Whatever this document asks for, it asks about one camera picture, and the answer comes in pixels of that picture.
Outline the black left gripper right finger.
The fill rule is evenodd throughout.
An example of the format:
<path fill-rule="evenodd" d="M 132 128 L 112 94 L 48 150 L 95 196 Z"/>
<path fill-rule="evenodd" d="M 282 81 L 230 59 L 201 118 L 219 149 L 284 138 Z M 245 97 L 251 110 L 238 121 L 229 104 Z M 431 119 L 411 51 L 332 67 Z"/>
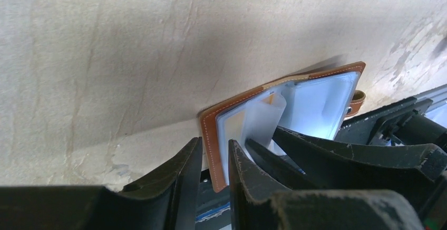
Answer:
<path fill-rule="evenodd" d="M 392 190 L 292 190 L 228 142 L 233 229 L 422 229 L 410 203 Z"/>

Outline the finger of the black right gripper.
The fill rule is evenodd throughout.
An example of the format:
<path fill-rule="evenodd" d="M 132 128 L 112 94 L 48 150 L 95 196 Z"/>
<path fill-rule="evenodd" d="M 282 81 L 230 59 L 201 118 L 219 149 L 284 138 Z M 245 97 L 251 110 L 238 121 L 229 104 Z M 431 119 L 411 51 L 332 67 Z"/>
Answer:
<path fill-rule="evenodd" d="M 278 127 L 273 140 L 315 185 L 328 189 L 393 190 L 420 218 L 446 193 L 446 152 L 434 144 L 359 145 Z"/>
<path fill-rule="evenodd" d="M 318 188 L 297 167 L 291 165 L 282 157 L 275 155 L 261 144 L 248 139 L 245 142 L 245 146 L 254 162 L 273 179 L 287 188 L 293 190 Z"/>

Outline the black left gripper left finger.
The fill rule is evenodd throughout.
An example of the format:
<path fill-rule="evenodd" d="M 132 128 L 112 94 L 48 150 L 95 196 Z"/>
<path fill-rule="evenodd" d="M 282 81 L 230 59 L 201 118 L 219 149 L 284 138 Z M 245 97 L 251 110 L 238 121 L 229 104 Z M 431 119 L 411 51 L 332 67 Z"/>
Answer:
<path fill-rule="evenodd" d="M 1 229 L 194 229 L 202 139 L 119 192 L 104 186 L 1 188 Z"/>

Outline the brown leather card holder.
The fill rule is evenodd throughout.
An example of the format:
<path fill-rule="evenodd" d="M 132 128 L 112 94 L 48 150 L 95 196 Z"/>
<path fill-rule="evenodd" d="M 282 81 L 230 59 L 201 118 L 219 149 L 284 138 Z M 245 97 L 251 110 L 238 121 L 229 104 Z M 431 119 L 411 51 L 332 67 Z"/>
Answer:
<path fill-rule="evenodd" d="M 365 100 L 357 83 L 362 61 L 336 68 L 295 73 L 221 101 L 198 115 L 213 190 L 229 185 L 228 142 L 252 139 L 278 156 L 273 142 L 278 126 L 332 140 L 345 118 L 356 115 Z"/>

